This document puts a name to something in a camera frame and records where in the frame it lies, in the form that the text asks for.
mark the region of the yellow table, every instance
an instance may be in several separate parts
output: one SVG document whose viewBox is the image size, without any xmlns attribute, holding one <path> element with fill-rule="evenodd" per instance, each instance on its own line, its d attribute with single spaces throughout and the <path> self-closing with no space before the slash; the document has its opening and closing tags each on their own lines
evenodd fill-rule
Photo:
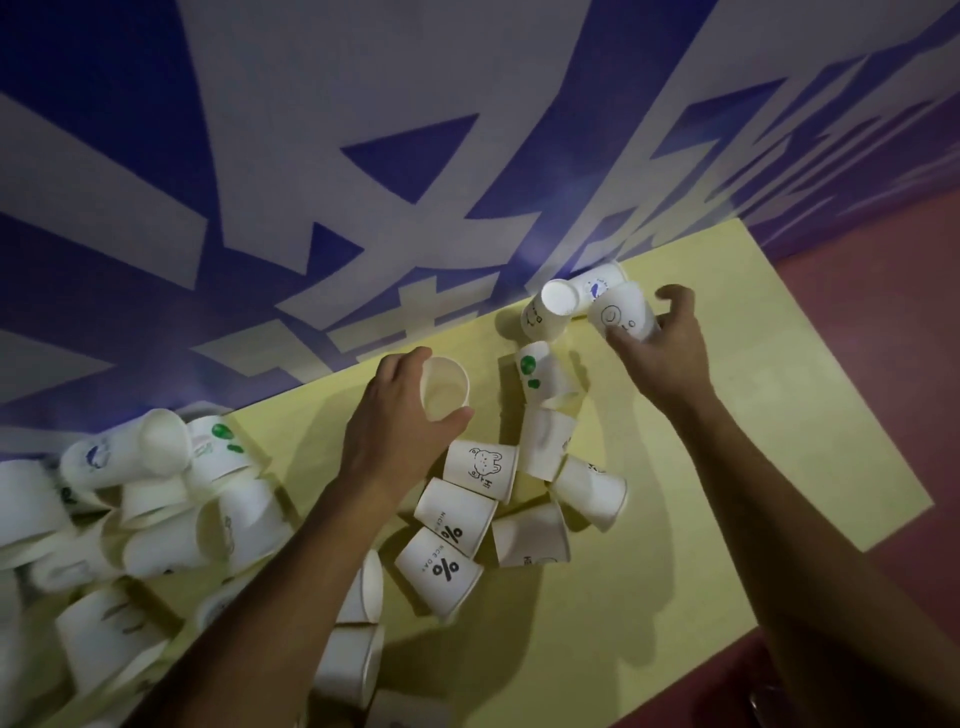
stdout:
<svg viewBox="0 0 960 728">
<path fill-rule="evenodd" d="M 626 263 L 646 291 L 697 291 L 717 390 L 783 471 L 859 546 L 930 505 L 896 448 L 754 240 L 732 221 Z M 520 304 L 425 340 L 469 372 L 470 439 L 515 443 L 522 393 L 513 363 Z M 587 390 L 570 451 L 624 474 L 630 500 L 601 534 L 570 519 L 569 565 L 488 565 L 453 625 L 408 598 L 390 568 L 416 532 L 394 518 L 378 546 L 388 565 L 380 684 L 444 695 L 467 726 L 606 726 L 754 626 L 696 474 L 667 421 L 606 344 L 575 321 L 555 350 Z M 304 513 L 336 473 L 344 426 L 376 361 L 235 416 L 271 458 Z M 543 497 L 522 477 L 516 509 Z M 416 493 L 410 499 L 410 510 Z"/>
</svg>

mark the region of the right hand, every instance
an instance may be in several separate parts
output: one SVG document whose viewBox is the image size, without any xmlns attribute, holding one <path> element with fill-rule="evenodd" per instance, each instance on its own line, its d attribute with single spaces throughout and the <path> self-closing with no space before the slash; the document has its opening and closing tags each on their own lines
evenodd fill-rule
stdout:
<svg viewBox="0 0 960 728">
<path fill-rule="evenodd" d="M 670 301 L 658 317 L 660 331 L 639 341 L 620 327 L 607 329 L 610 344 L 640 394 L 668 418 L 714 400 L 707 345 L 693 315 L 694 294 L 684 286 L 665 285 L 657 298 Z"/>
</svg>

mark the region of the percent sign logo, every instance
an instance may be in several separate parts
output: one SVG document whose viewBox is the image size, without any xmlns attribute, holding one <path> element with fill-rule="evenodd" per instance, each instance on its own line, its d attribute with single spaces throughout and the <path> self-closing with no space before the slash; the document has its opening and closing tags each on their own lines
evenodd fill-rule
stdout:
<svg viewBox="0 0 960 728">
<path fill-rule="evenodd" d="M 434 576 L 440 576 L 441 574 L 444 574 L 446 576 L 446 580 L 449 581 L 450 579 L 453 578 L 453 574 L 455 574 L 459 570 L 460 570 L 460 565 L 457 562 L 451 561 L 448 564 L 446 562 L 446 559 L 441 559 L 440 564 L 437 564 L 433 568 L 433 574 Z"/>
<path fill-rule="evenodd" d="M 461 528 L 454 528 L 451 530 L 450 526 L 447 526 L 443 531 L 440 532 L 440 535 L 445 539 L 449 539 L 454 544 L 459 544 L 459 537 L 464 535 L 464 531 Z"/>
</svg>

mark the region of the upside-down paper cup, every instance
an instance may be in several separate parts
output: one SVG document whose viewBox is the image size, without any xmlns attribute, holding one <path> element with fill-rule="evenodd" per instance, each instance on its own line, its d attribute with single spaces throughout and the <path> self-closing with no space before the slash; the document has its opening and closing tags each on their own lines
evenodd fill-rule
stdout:
<svg viewBox="0 0 960 728">
<path fill-rule="evenodd" d="M 226 556 L 217 509 L 198 506 L 134 533 L 123 550 L 125 571 L 150 579 L 209 566 Z"/>
<path fill-rule="evenodd" d="M 591 303 L 626 280 L 626 271 L 615 260 L 590 268 L 570 279 L 570 285 L 577 291 L 577 310 L 573 315 L 581 316 L 587 313 Z"/>
<path fill-rule="evenodd" d="M 627 481 L 568 455 L 550 491 L 601 531 L 610 530 L 627 504 Z"/>
<path fill-rule="evenodd" d="M 446 451 L 444 480 L 506 503 L 514 490 L 516 456 L 513 445 L 454 440 Z"/>
<path fill-rule="evenodd" d="M 190 435 L 169 409 L 147 414 L 71 445 L 60 459 L 60 477 L 76 492 L 147 477 L 169 477 L 190 463 Z"/>
<path fill-rule="evenodd" d="M 531 341 L 553 341 L 570 323 L 578 302 L 569 281 L 548 280 L 520 313 L 520 327 Z"/>
<path fill-rule="evenodd" d="M 116 514 L 103 516 L 79 535 L 29 566 L 30 581 L 42 592 L 65 592 L 123 575 L 125 537 L 116 532 Z"/>
<path fill-rule="evenodd" d="M 377 624 L 383 612 L 383 565 L 380 555 L 367 552 L 363 566 L 353 578 L 347 598 L 340 606 L 337 624 L 369 622 Z"/>
<path fill-rule="evenodd" d="M 240 573 L 275 553 L 293 536 L 270 483 L 241 478 L 220 495 L 220 519 L 227 543 L 230 573 Z"/>
<path fill-rule="evenodd" d="M 643 291 L 632 280 L 611 288 L 594 301 L 590 305 L 587 320 L 605 339 L 607 327 L 611 326 L 622 328 L 640 341 L 660 329 L 653 309 L 643 298 Z"/>
<path fill-rule="evenodd" d="M 560 365 L 560 359 L 553 355 L 545 341 L 528 344 L 516 353 L 514 359 L 528 404 L 556 406 L 577 393 L 577 388 Z"/>
<path fill-rule="evenodd" d="M 430 610 L 441 619 L 457 610 L 483 573 L 482 566 L 429 528 L 421 528 L 394 563 Z"/>
<path fill-rule="evenodd" d="M 0 463 L 0 570 L 29 564 L 75 533 L 54 479 L 39 462 Z"/>
<path fill-rule="evenodd" d="M 246 468 L 259 471 L 250 451 L 237 438 L 224 418 L 201 417 L 187 425 L 190 432 L 190 467 L 183 480 L 200 499 L 217 495 L 225 476 Z"/>
<path fill-rule="evenodd" d="M 470 380 L 467 371 L 446 356 L 431 356 L 423 362 L 420 401 L 430 422 L 442 420 L 467 404 Z"/>
<path fill-rule="evenodd" d="M 433 477 L 423 489 L 414 518 L 472 559 L 495 511 L 493 498 Z"/>
<path fill-rule="evenodd" d="M 313 676 L 323 697 L 365 709 L 370 705 L 383 654 L 383 626 L 336 627 Z"/>
<path fill-rule="evenodd" d="M 169 642 L 123 591 L 107 587 L 67 607 L 55 625 L 77 692 L 113 678 L 124 683 L 154 663 Z"/>
<path fill-rule="evenodd" d="M 193 507 L 180 475 L 126 483 L 121 489 L 120 523 L 124 528 L 147 528 Z"/>
<path fill-rule="evenodd" d="M 577 421 L 562 412 L 528 404 L 520 431 L 519 468 L 551 482 L 566 455 Z"/>
<path fill-rule="evenodd" d="M 450 707 L 442 700 L 378 690 L 365 728 L 449 728 Z"/>
<path fill-rule="evenodd" d="M 564 513 L 552 498 L 549 503 L 497 519 L 492 531 L 496 558 L 501 567 L 528 567 L 570 560 Z"/>
<path fill-rule="evenodd" d="M 216 592 L 204 599 L 193 613 L 193 621 L 197 629 L 203 632 L 213 624 L 214 620 L 222 615 L 232 601 L 253 581 L 255 574 L 231 579 Z"/>
</svg>

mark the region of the smiley face drawing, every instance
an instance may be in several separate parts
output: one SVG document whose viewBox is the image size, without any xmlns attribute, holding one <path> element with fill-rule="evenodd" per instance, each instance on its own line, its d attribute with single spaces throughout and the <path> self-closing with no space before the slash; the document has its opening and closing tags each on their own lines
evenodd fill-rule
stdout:
<svg viewBox="0 0 960 728">
<path fill-rule="evenodd" d="M 600 321 L 604 326 L 620 327 L 625 331 L 636 328 L 636 321 L 633 319 L 623 320 L 623 312 L 619 306 L 609 305 L 600 312 Z"/>
<path fill-rule="evenodd" d="M 468 473 L 471 477 L 480 478 L 483 475 L 496 475 L 502 470 L 500 460 L 503 459 L 503 455 L 499 452 L 491 452 L 488 449 L 480 448 L 471 448 L 470 452 L 473 454 L 473 470 Z"/>
</svg>

